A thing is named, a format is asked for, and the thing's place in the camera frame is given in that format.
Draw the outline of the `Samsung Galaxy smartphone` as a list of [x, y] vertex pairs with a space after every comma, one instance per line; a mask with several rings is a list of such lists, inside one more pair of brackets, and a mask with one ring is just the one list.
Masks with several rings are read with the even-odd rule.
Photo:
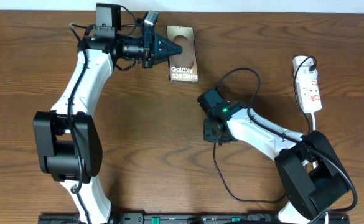
[[182, 47], [182, 53], [169, 58], [169, 79], [175, 83], [198, 83], [194, 29], [192, 27], [167, 27], [167, 38]]

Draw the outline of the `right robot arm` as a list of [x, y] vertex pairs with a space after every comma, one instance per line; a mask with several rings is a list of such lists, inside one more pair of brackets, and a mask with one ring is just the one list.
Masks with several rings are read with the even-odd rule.
[[284, 129], [248, 105], [224, 100], [215, 89], [197, 102], [207, 115], [203, 138], [216, 145], [243, 141], [274, 161], [287, 197], [277, 215], [283, 223], [311, 223], [353, 189], [342, 163], [320, 132]]

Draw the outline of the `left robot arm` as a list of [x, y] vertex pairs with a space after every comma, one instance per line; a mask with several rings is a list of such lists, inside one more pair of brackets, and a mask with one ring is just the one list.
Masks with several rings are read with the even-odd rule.
[[41, 215], [39, 223], [118, 223], [98, 176], [103, 148], [93, 116], [107, 79], [118, 60], [139, 63], [143, 68], [165, 62], [182, 52], [182, 47], [155, 31], [158, 14], [148, 11], [134, 18], [132, 29], [123, 33], [118, 4], [96, 5], [96, 22], [77, 37], [77, 64], [73, 75], [49, 111], [39, 111], [33, 129], [40, 169], [50, 174], [71, 195], [75, 215]]

